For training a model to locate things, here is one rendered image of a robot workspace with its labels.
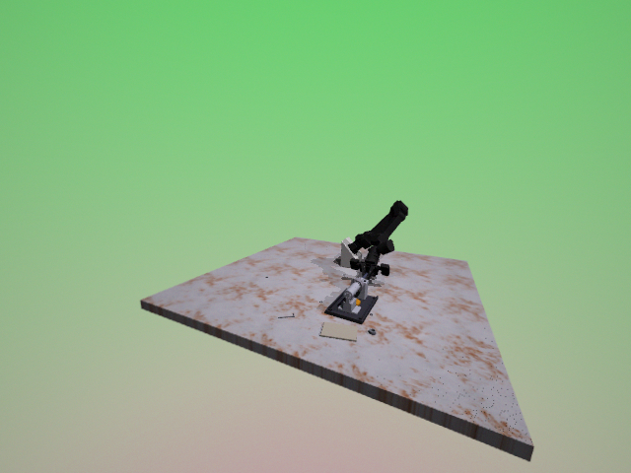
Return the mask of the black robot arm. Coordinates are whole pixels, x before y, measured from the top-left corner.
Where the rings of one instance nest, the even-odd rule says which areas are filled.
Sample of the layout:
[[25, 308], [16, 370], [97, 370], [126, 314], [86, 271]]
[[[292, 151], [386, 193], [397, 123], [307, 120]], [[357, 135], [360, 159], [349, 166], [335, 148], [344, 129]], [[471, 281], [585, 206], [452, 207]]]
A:
[[347, 244], [351, 251], [357, 253], [362, 247], [369, 252], [385, 255], [394, 251], [393, 241], [388, 239], [398, 225], [408, 215], [408, 208], [400, 201], [395, 201], [390, 207], [389, 213], [370, 231], [355, 236], [355, 241]]

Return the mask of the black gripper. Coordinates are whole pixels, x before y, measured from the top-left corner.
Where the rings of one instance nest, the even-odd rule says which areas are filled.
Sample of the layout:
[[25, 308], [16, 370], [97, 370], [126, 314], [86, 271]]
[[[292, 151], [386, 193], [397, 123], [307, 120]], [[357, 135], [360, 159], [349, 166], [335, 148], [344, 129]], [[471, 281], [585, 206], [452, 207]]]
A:
[[359, 270], [362, 272], [362, 277], [366, 274], [366, 268], [370, 269], [366, 280], [369, 280], [373, 275], [378, 275], [379, 270], [384, 276], [389, 275], [389, 265], [381, 263], [381, 266], [377, 265], [379, 256], [374, 252], [369, 252], [365, 262], [360, 263], [359, 259], [351, 258], [350, 266], [353, 270]]

